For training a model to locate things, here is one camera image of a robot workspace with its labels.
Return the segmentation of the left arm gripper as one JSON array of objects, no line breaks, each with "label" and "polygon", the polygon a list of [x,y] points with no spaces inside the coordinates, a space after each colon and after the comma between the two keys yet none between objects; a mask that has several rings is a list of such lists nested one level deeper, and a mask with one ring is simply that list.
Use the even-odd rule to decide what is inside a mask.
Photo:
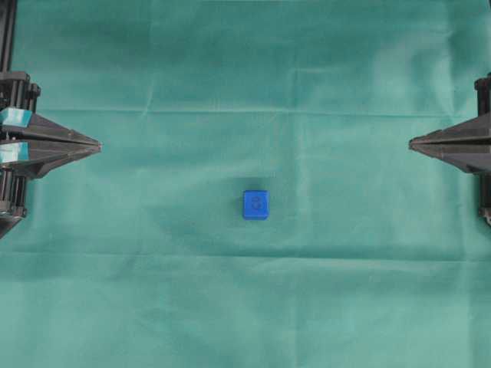
[{"label": "left arm gripper", "polygon": [[40,93],[40,87],[25,72],[1,73],[2,217],[26,216],[26,176],[40,179],[101,151],[97,140],[36,114]]}]

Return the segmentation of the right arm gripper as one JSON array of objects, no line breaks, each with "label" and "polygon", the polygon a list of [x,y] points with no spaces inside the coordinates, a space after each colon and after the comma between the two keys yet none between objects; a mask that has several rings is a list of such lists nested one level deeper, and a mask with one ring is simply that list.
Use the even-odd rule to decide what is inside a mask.
[{"label": "right arm gripper", "polygon": [[[490,74],[475,81],[477,93],[477,115],[463,123],[436,130],[410,140],[410,149],[439,159],[455,166],[465,173],[479,174],[479,215],[490,222]],[[424,145],[424,144],[477,144],[464,145]]]}]

